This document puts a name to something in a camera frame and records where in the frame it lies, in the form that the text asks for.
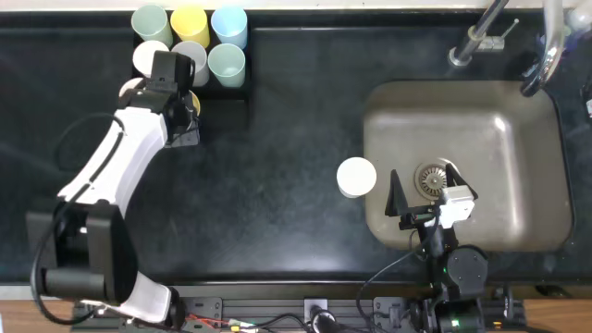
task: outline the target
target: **faucet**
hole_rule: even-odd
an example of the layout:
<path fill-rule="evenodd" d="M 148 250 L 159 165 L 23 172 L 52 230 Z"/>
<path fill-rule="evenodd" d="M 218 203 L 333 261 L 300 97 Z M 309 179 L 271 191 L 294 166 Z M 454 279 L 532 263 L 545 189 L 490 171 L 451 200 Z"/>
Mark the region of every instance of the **faucet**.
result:
<path fill-rule="evenodd" d="M 455 67 L 467 66 L 474 52 L 501 51 L 504 38 L 517 21 L 501 37 L 487 37 L 487 30 L 501 13 L 509 0 L 494 0 L 481 19 L 469 28 L 467 36 L 458 47 L 449 51 L 449 61 Z M 543 0 L 545 15 L 545 51 L 540 61 L 527 70 L 525 81 L 520 88 L 522 95 L 530 97 L 537 93 L 550 79 L 559 64 L 564 46 L 563 5 L 561 0 Z"/>

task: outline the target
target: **drain strainer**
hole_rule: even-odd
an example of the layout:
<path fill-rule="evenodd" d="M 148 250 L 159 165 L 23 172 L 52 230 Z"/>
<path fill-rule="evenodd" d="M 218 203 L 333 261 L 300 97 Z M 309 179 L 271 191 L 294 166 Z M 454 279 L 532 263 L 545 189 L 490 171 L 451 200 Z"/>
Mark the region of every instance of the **drain strainer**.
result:
<path fill-rule="evenodd" d="M 415 188 L 430 201 L 438 199 L 442 189 L 448 186 L 446 182 L 446 160 L 442 163 L 424 163 L 415 170 Z"/>

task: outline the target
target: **sink basin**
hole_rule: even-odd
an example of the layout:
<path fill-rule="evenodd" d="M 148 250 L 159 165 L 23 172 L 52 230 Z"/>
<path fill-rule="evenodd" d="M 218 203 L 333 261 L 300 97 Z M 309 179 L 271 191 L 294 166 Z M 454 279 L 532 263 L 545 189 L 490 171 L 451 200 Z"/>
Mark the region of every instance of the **sink basin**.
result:
<path fill-rule="evenodd" d="M 390 170 L 410 206 L 429 204 L 452 162 L 479 194 L 454 225 L 460 244 L 485 251 L 554 250 L 569 237 L 572 209 L 555 107 L 544 92 L 526 98 L 513 81 L 401 81 L 371 94 L 364 157 L 377 173 L 366 222 L 388 246 L 408 248 L 410 230 L 384 215 Z"/>

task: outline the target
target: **wooden surface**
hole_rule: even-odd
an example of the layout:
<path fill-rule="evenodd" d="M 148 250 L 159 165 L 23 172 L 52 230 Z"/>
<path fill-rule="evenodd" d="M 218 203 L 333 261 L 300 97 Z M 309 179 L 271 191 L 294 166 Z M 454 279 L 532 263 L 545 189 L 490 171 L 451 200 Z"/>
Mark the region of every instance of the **wooden surface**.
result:
<path fill-rule="evenodd" d="M 55 315 L 70 316 L 68 302 L 47 302 Z M 592 300 L 525 301 L 526 317 L 532 327 L 551 332 L 592 332 Z M 69 327 L 48 322 L 30 301 L 0 301 L 4 333 L 67 333 Z"/>

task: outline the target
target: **black countertop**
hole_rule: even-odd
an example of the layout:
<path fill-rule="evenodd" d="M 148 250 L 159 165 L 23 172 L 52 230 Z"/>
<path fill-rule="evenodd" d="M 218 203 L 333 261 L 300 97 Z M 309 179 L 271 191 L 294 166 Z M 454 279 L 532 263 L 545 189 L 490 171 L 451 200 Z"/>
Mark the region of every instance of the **black countertop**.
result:
<path fill-rule="evenodd" d="M 31 200 L 55 196 L 73 176 L 51 162 L 56 138 L 78 117 L 116 109 L 117 91 L 132 72 L 129 17 L 0 17 L 4 284 L 28 278 L 24 216 Z M 343 197 L 335 179 L 344 159 L 363 155 L 364 102 L 391 80 L 519 80 L 525 67 L 516 60 L 535 49 L 542 14 L 504 12 L 491 34 L 516 17 L 521 23 L 503 53 L 476 55 L 458 70 L 446 54 L 479 13 L 249 13 L 250 126 L 198 146 L 164 150 L 148 166 L 126 216 L 142 272 L 178 284 L 361 280 L 402 256 L 372 236 L 364 200 Z M 573 236 L 552 253 L 491 253 L 492 282 L 592 278 L 592 130 L 579 95 L 591 58 L 592 44 L 580 44 L 548 85 L 561 121 Z M 90 155 L 103 125 L 74 142 L 72 155 Z M 409 259 L 385 279 L 425 282 L 424 264 Z"/>

